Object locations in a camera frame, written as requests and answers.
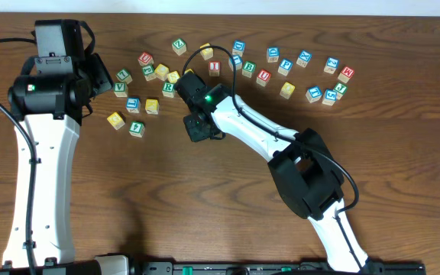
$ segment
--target letter cube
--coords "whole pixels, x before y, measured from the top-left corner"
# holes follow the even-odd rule
[[[113,89],[116,97],[127,97],[128,96],[128,86],[126,82],[117,82]]]
[[[295,86],[291,83],[285,82],[283,88],[281,88],[280,95],[285,99],[290,99],[290,96],[295,91]]]
[[[348,87],[342,83],[337,83],[334,87],[334,91],[337,92],[337,100],[341,99],[345,92],[348,90]]]
[[[310,59],[312,58],[312,54],[307,52],[306,50],[302,50],[302,53],[299,55],[296,64],[302,66],[303,68],[309,64]]]
[[[118,81],[124,82],[124,83],[127,83],[127,84],[130,84],[130,82],[131,82],[131,75],[125,69],[122,69],[121,71],[119,71],[116,74],[116,78],[118,78]]]
[[[148,114],[159,115],[159,102],[157,99],[148,99],[145,102],[145,111]]]
[[[210,76],[220,76],[220,62],[209,62],[208,72]]]
[[[166,81],[167,74],[169,73],[169,68],[164,66],[163,64],[159,64],[159,66],[157,66],[155,72],[156,72],[156,76],[158,79],[160,79],[162,81]]]
[[[339,64],[339,60],[329,57],[327,59],[327,63],[325,64],[324,72],[334,74],[334,72],[337,70],[338,64]]]
[[[200,49],[203,47],[206,47],[206,46],[210,46],[210,43],[202,45],[200,47]],[[212,48],[204,49],[200,53],[202,54],[202,57],[204,60],[209,60],[210,58],[213,57],[213,49]]]
[[[256,64],[252,63],[251,61],[246,61],[244,67],[242,68],[242,76],[251,78],[255,70],[256,70]]]
[[[179,78],[180,78],[180,75],[177,71],[174,71],[172,73],[167,74],[167,80],[170,83],[176,83]]]
[[[152,64],[154,64],[154,59],[152,58],[152,56],[149,53],[143,52],[138,57],[138,63],[141,66],[152,65]]]
[[[142,73],[144,73],[145,80],[147,81],[157,78],[156,72],[154,71],[154,67],[152,65],[142,67]]]
[[[174,84],[165,82],[162,87],[162,94],[166,97],[174,97]]]
[[[235,72],[238,72],[242,69],[242,58],[238,55],[234,55],[234,63],[235,63]],[[234,70],[232,66],[232,60],[228,58],[228,65],[230,66],[230,70]]]
[[[177,55],[181,55],[186,52],[186,43],[183,39],[178,38],[173,42],[173,50]]]
[[[284,76],[288,76],[288,73],[290,72],[291,67],[293,67],[293,62],[284,58],[280,63],[280,67],[278,68],[278,73],[281,73]]]
[[[130,129],[128,132],[134,137],[142,138],[144,136],[145,127],[141,122],[134,121],[131,123]]]
[[[240,40],[236,40],[234,42],[234,48],[232,49],[232,55],[237,54],[238,56],[242,57],[245,50],[245,42],[242,42]]]
[[[137,98],[127,99],[127,111],[138,113],[141,110],[141,102]]]
[[[266,87],[267,83],[269,82],[269,79],[271,78],[271,73],[266,70],[261,70],[259,74],[257,75],[256,83]]]
[[[336,100],[337,100],[337,92],[330,89],[326,89],[324,94],[324,99],[322,100],[322,104],[334,105]]]
[[[278,58],[280,58],[280,49],[278,49],[277,47],[267,48],[266,55],[268,63],[278,62]]]
[[[306,91],[305,96],[310,103],[313,103],[320,100],[320,98],[322,97],[322,91],[320,91],[320,88],[318,86],[315,86],[308,89],[308,91]]]
[[[341,73],[339,73],[339,77],[337,79],[341,80],[343,83],[347,83],[349,79],[354,75],[354,70],[345,66],[342,69]]]
[[[115,130],[118,130],[123,125],[125,125],[125,122],[123,121],[123,118],[117,113],[114,112],[112,115],[108,116],[108,122],[115,128]]]

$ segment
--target brown wood surface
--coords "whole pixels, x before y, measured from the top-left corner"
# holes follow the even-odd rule
[[[185,104],[161,94],[162,82],[146,82],[137,57],[181,70],[187,57],[209,42],[231,49],[247,42],[244,60],[273,78],[263,89],[238,73],[238,93],[268,118],[302,131],[315,129],[333,156],[357,180],[361,201],[348,216],[361,247],[383,260],[421,260],[440,274],[440,18],[42,15],[0,14],[0,37],[30,37],[37,19],[86,20],[110,73],[127,68],[129,92],[141,113],[126,112],[112,92],[94,102],[95,114],[81,128],[73,162],[71,222],[77,259],[123,251],[178,261],[298,261],[325,257],[309,222],[280,200],[265,161],[234,137],[189,141]],[[171,43],[181,37],[188,51],[178,57]],[[296,61],[313,53],[307,68],[288,77],[266,62],[266,49]],[[34,46],[0,44],[0,101]],[[337,75],[323,73],[327,57],[355,70],[348,93],[334,106],[309,104],[306,89],[331,89]],[[200,56],[192,68],[208,83],[231,83],[218,50],[221,76],[209,77]],[[279,96],[284,81],[296,86]],[[160,100],[160,114],[146,115],[144,100]],[[116,131],[106,117],[123,112],[146,124],[144,138]],[[16,140],[0,113],[0,261],[8,241],[17,174]],[[344,184],[346,200],[352,191]]]

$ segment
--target wooden table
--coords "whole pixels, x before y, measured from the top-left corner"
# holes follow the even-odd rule
[[[265,161],[234,137],[194,144],[184,130],[181,99],[146,82],[137,62],[146,50],[154,62],[181,70],[204,43],[231,48],[244,40],[244,60],[273,73],[266,89],[238,73],[238,93],[268,118],[303,131],[315,129],[333,156],[357,180],[361,201],[348,213],[361,247],[383,260],[421,260],[440,274],[440,18],[42,15],[0,14],[0,37],[30,37],[37,19],[85,20],[96,48],[115,75],[127,68],[130,94],[160,99],[160,114],[128,114],[112,92],[94,102],[73,162],[71,221],[77,259],[122,251],[178,261],[299,261],[325,257],[315,231],[281,201]],[[171,42],[188,52],[178,57]],[[280,47],[295,61],[313,53],[307,68],[288,77],[266,62]],[[0,44],[0,101],[34,46]],[[348,93],[334,106],[309,104],[308,87],[331,89],[336,75],[322,72],[328,57],[355,70]],[[220,77],[210,78],[200,56],[192,68],[204,80],[231,84],[224,54]],[[285,81],[296,86],[279,96]],[[146,124],[144,138],[116,131],[106,117],[125,114],[127,125]],[[17,149],[11,123],[0,113],[0,262],[14,210]],[[352,190],[343,185],[347,202]]]

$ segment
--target wooden block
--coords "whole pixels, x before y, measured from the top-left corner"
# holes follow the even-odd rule
[[[159,64],[156,68],[156,76],[158,79],[162,81],[167,80],[167,74],[169,73],[169,68],[164,66],[163,64]]]
[[[141,110],[141,101],[137,98],[128,98],[127,99],[127,111],[138,113]]]
[[[269,79],[271,78],[271,73],[266,70],[261,70],[259,74],[257,75],[256,83],[266,87],[267,83],[269,82]]]
[[[162,87],[162,94],[166,97],[173,98],[174,97],[174,84],[165,82]]]
[[[334,91],[337,92],[337,100],[341,99],[345,92],[348,90],[348,87],[342,83],[337,83],[334,87]]]
[[[280,67],[278,68],[278,73],[281,73],[284,76],[288,76],[288,73],[290,72],[292,67],[293,67],[293,62],[284,58],[280,63]]]
[[[202,45],[200,47],[200,49],[203,47],[206,47],[206,46],[210,46],[210,43]],[[212,48],[204,49],[200,53],[202,54],[202,57],[204,60],[209,60],[210,58],[213,57],[213,49]]]
[[[278,62],[278,58],[280,58],[280,49],[277,47],[267,48],[266,57],[268,63]]]
[[[235,63],[235,72],[238,72],[242,69],[242,58],[239,55],[234,55],[234,63]],[[232,66],[232,60],[228,59],[228,66],[230,66],[230,70],[234,71],[234,67]]]
[[[167,80],[170,83],[176,83],[179,78],[180,78],[180,75],[177,71],[174,71],[172,73],[167,74]]]
[[[343,83],[347,83],[349,79],[354,75],[354,70],[345,66],[342,69],[341,73],[339,73],[339,77],[337,79],[341,80]]]
[[[334,72],[337,70],[338,64],[339,64],[339,60],[329,57],[327,59],[327,63],[325,64],[324,72],[334,74]]]
[[[186,52],[186,43],[183,39],[178,38],[173,42],[173,50],[177,55],[181,55]]]
[[[312,54],[307,52],[306,50],[302,50],[302,53],[299,55],[296,64],[305,68],[306,65],[309,64],[310,59],[312,59]]]
[[[242,67],[242,76],[251,78],[255,70],[256,70],[256,63],[252,63],[251,61],[246,61],[244,67]]]
[[[145,67],[142,67],[142,73],[144,73],[145,80],[151,81],[152,79],[156,79],[157,75],[154,71],[154,67],[152,65],[146,65]]]
[[[147,65],[152,65],[154,64],[154,59],[152,58],[152,56],[149,53],[143,52],[139,57],[138,57],[138,63],[141,66],[147,66]]]
[[[127,84],[130,84],[130,82],[131,82],[131,74],[125,69],[122,69],[121,71],[119,71],[116,74],[116,78],[118,78],[118,81],[124,82]]]
[[[285,82],[283,87],[281,88],[280,95],[285,99],[290,99],[290,96],[295,91],[295,86],[291,83]]]
[[[142,138],[144,136],[145,126],[143,123],[133,121],[128,132],[134,137]]]
[[[123,118],[117,113],[114,112],[112,115],[108,116],[108,122],[115,128],[115,130],[118,130],[123,125],[125,125],[125,121],[123,121]]]
[[[318,86],[309,88],[308,91],[306,91],[305,94],[306,98],[309,100],[310,103],[316,102],[320,100],[322,97],[322,91]]]
[[[210,76],[220,76],[220,62],[209,62],[208,71]]]
[[[126,82],[117,82],[113,89],[116,97],[127,97],[128,96],[128,85]]]
[[[232,49],[232,55],[237,54],[238,56],[242,57],[245,50],[245,42],[242,42],[240,40],[236,40],[234,42],[234,47]]]
[[[148,114],[159,115],[159,102],[157,99],[148,99],[145,102],[145,111]]]
[[[322,104],[334,105],[336,100],[337,100],[337,92],[330,89],[326,89],[324,94],[324,99],[322,100]]]

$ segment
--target white wall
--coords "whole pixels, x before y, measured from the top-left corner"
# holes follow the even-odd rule
[[[0,11],[440,16],[440,0],[0,0]]]

